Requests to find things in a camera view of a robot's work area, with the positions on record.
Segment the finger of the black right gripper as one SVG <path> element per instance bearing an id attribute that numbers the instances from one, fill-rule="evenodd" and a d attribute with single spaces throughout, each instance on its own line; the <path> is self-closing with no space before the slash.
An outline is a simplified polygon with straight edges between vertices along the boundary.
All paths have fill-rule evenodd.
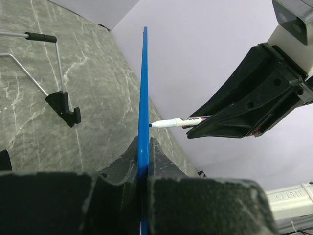
<path id="1" fill-rule="evenodd" d="M 236 111 L 235 117 L 211 116 L 187 132 L 189 139 L 201 137 L 243 138 L 252 136 L 251 130 L 256 124 L 256 117 L 252 114 L 253 100 L 260 101 L 259 86 L 248 96 L 236 103 L 232 108 Z"/>
<path id="2" fill-rule="evenodd" d="M 190 116 L 235 117 L 237 113 L 232 106 L 261 85 L 275 63 L 276 46 L 263 43 L 252 47 L 227 81 Z"/>

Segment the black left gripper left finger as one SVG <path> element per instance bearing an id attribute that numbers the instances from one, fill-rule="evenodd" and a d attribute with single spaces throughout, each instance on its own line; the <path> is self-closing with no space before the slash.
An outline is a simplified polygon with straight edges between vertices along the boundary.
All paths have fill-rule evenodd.
<path id="1" fill-rule="evenodd" d="M 3 235 L 137 235 L 137 139 L 94 172 L 13 172 L 0 153 Z"/>

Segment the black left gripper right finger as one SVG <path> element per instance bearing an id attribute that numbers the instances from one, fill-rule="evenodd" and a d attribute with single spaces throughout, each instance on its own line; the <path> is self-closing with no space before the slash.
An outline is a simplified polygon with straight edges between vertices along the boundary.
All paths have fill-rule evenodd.
<path id="1" fill-rule="evenodd" d="M 152 235 L 276 235 L 267 197 L 254 181 L 189 177 L 150 140 L 147 216 Z"/>

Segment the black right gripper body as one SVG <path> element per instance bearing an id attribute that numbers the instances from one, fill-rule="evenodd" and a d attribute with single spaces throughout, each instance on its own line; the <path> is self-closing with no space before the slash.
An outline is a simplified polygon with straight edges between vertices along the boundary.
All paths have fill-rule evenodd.
<path id="1" fill-rule="evenodd" d="M 274 53 L 273 68 L 258 90 L 261 100 L 253 100 L 252 114 L 257 118 L 251 134 L 261 136 L 297 107 L 313 101 L 313 76 L 290 52 L 279 46 L 268 47 Z"/>

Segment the white whiteboard marker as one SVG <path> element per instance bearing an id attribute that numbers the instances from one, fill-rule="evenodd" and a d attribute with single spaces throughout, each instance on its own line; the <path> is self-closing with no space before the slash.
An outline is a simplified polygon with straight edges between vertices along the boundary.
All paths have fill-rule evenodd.
<path id="1" fill-rule="evenodd" d="M 211 116 L 198 116 L 198 117 L 184 117 L 184 118 L 174 118 L 167 120 L 159 120 L 149 124 L 151 128 L 172 128 L 172 127 L 182 127 L 190 128 L 199 125 L 202 121 L 210 118 Z"/>

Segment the blue framed whiteboard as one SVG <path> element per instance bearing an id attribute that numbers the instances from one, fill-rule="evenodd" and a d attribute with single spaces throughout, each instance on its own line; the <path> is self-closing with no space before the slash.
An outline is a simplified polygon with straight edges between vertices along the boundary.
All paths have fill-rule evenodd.
<path id="1" fill-rule="evenodd" d="M 149 66 L 148 66 L 148 28 L 143 27 L 140 100 L 138 117 L 137 165 L 138 183 L 141 199 L 140 233 L 147 235 L 148 218 L 146 212 L 146 187 L 150 164 L 150 133 L 149 133 Z"/>

